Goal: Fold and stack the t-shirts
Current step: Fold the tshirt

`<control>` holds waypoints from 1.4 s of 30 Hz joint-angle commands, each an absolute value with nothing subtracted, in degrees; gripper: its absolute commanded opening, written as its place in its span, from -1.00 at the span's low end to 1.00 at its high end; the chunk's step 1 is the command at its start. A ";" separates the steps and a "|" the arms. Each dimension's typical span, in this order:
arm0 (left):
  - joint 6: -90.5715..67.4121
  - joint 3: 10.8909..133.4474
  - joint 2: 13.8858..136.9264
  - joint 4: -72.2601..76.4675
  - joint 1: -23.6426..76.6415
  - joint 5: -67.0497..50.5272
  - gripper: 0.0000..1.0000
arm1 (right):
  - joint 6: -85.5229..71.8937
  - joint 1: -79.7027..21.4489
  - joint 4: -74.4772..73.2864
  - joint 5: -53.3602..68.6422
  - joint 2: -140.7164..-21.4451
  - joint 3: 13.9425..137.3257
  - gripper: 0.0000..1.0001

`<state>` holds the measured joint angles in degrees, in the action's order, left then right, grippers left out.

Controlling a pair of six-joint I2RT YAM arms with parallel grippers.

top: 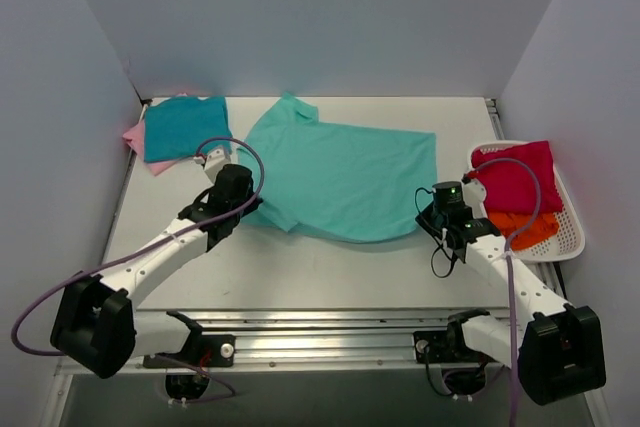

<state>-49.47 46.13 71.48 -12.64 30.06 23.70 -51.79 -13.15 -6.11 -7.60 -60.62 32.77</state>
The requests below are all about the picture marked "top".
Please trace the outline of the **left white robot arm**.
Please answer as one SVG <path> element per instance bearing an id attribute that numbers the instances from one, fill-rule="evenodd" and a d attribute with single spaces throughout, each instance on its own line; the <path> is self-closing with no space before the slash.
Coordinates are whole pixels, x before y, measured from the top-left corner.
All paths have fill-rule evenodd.
<path id="1" fill-rule="evenodd" d="M 222 167 L 212 186 L 122 269 L 65 287 L 51 345 L 102 379 L 136 357 L 161 354 L 179 366 L 199 363 L 212 349 L 199 323 L 175 310 L 142 312 L 139 306 L 181 267 L 229 237 L 259 204 L 251 170 Z"/>

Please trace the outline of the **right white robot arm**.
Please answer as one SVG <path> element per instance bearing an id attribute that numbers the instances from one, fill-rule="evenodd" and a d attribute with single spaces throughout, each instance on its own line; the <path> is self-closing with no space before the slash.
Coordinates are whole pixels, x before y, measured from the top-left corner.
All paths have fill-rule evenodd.
<path id="1" fill-rule="evenodd" d="M 486 309 L 450 316 L 444 347 L 455 359 L 484 354 L 515 369 L 520 386 L 538 405 L 601 388 L 606 383 L 601 323 L 588 306 L 575 307 L 550 290 L 515 254 L 487 218 L 477 218 L 456 181 L 433 185 L 431 203 L 417 224 L 452 262 L 504 287 L 510 320 Z"/>

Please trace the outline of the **mint green t-shirt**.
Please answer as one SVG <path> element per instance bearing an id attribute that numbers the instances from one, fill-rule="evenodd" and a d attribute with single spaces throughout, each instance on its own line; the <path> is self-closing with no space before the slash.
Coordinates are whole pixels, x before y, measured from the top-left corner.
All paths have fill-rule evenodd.
<path id="1" fill-rule="evenodd" d="M 415 191 L 437 180 L 437 137 L 323 122 L 283 95 L 251 128 L 238 161 L 264 176 L 253 225 L 351 243 L 414 232 Z"/>

